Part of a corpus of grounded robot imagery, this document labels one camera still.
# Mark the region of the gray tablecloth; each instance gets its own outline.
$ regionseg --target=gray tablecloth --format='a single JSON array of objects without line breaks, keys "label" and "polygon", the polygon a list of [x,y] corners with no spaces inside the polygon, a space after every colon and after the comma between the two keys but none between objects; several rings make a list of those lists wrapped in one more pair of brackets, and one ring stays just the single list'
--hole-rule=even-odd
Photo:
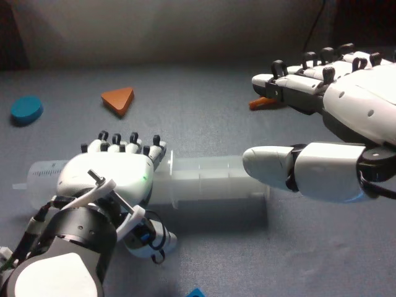
[{"label": "gray tablecloth", "polygon": [[[67,160],[102,129],[144,142],[160,134],[178,157],[240,155],[257,145],[339,141],[317,114],[291,108],[249,111],[251,77],[269,61],[136,66],[0,74],[0,245],[15,248],[33,210],[24,183],[38,160]],[[101,102],[134,87],[123,119]],[[37,95],[41,118],[9,121],[12,102]],[[153,206],[179,238],[165,263],[133,258],[120,244],[105,280],[107,296],[395,296],[396,203],[335,205],[272,190],[268,197]]]}]

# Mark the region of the background wall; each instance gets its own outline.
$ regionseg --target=background wall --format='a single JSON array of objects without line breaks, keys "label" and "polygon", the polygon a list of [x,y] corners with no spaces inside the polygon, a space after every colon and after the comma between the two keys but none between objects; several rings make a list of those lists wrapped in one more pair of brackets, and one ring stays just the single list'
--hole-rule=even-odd
[{"label": "background wall", "polygon": [[[321,0],[9,0],[32,68],[301,51]],[[327,1],[309,48],[329,44]]]}]

